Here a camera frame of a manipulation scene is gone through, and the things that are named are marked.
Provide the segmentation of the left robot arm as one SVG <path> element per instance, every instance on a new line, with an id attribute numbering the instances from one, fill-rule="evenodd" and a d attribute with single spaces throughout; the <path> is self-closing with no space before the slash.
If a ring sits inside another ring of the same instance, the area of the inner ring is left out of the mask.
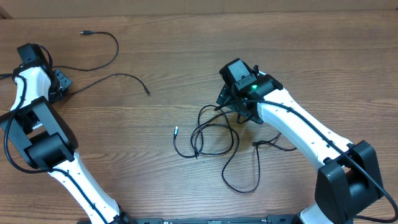
<path id="1" fill-rule="evenodd" d="M 48 51 L 38 44 L 17 49 L 22 63 L 11 77 L 17 86 L 10 112 L 1 116 L 4 151 L 17 170 L 48 173 L 80 204 L 90 223 L 132 223 L 132 218 L 95 181 L 78 152 L 78 141 L 53 108 L 71 80 L 52 68 Z"/>

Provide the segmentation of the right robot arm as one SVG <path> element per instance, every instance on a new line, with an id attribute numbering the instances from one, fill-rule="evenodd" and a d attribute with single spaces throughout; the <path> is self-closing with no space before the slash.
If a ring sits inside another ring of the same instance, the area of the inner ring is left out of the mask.
<path id="1" fill-rule="evenodd" d="M 268 123 L 283 134 L 317 173 L 315 203 L 295 223 L 351 223 L 382 197 L 375 149 L 353 144 L 306 112 L 274 77 L 236 58 L 220 69 L 224 87 L 219 105 L 257 124 Z"/>

